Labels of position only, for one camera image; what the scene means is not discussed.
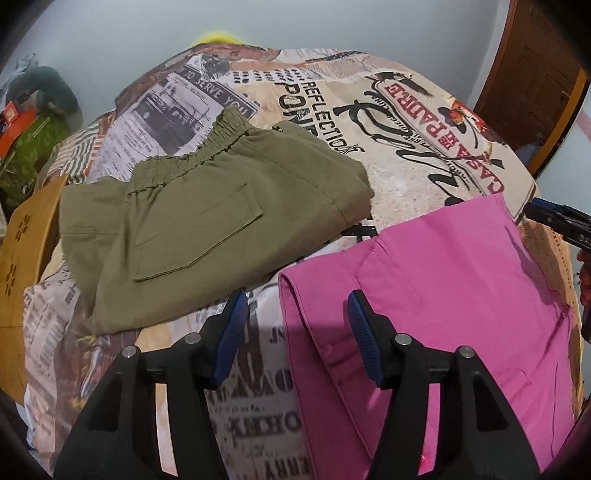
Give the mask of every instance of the elastic waistband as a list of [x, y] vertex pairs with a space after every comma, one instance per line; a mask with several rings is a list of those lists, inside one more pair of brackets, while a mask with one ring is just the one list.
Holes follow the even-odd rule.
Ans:
[[180, 157], [150, 157], [138, 163], [131, 174], [127, 195], [166, 185], [207, 160], [212, 160], [219, 153], [228, 151], [251, 130], [256, 128], [242, 116], [238, 108], [226, 107], [214, 121], [212, 130], [197, 151]]

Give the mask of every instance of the white wall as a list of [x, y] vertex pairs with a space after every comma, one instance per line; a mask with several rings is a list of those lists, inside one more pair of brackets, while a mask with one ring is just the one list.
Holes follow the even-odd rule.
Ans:
[[25, 53], [37, 53], [41, 64], [53, 66], [70, 85], [86, 124], [113, 108], [113, 99], [138, 76], [204, 33], [225, 30], [245, 43], [265, 47], [367, 51], [396, 60], [473, 104], [496, 53], [504, 3], [54, 0], [7, 68]]
[[472, 92], [468, 97], [468, 102], [466, 103], [466, 105], [470, 108], [474, 108], [476, 105], [476, 102], [478, 101], [480, 93], [484, 88], [484, 84], [488, 78], [488, 74], [491, 72], [492, 64], [495, 61], [496, 52], [499, 50], [501, 37], [503, 36], [503, 30], [505, 29], [507, 15], [509, 13], [509, 2], [510, 0], [499, 0], [497, 2], [498, 7], [496, 10], [495, 22], [492, 27], [491, 42], [489, 43], [484, 58], [482, 59], [480, 71], [478, 72], [478, 76], [476, 77], [474, 86], [472, 87]]

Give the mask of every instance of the decorative cutout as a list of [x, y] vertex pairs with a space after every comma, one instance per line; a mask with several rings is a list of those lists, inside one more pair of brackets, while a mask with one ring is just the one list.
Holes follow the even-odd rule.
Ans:
[[10, 270], [6, 274], [6, 287], [4, 288], [4, 294], [9, 297], [14, 287], [15, 274], [17, 273], [17, 266], [15, 264], [10, 265]]
[[27, 231], [29, 220], [31, 220], [31, 215], [25, 215], [22, 222], [18, 224], [17, 242], [21, 240], [22, 235]]

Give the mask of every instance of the door frame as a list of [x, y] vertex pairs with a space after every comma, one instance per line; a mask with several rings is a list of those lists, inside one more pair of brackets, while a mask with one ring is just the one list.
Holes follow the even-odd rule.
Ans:
[[564, 140], [566, 134], [570, 131], [574, 120], [576, 119], [581, 105], [589, 88], [589, 81], [587, 74], [583, 69], [579, 70], [579, 76], [574, 84], [573, 91], [570, 94], [569, 101], [566, 103], [562, 115], [556, 122], [556, 126], [552, 130], [548, 140], [540, 147], [534, 158], [527, 164], [527, 169], [536, 178], [552, 159], [559, 146]]

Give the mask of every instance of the pink pants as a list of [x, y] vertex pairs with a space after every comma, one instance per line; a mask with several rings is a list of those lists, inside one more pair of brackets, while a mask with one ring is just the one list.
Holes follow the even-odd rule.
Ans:
[[[280, 275], [291, 371], [317, 480], [362, 480], [390, 392], [369, 380], [346, 316], [360, 288], [399, 332], [431, 348], [472, 346], [506, 398], [541, 469], [573, 426], [571, 310], [548, 290], [502, 195], [392, 226]], [[421, 473], [433, 468], [439, 390], [432, 385]]]

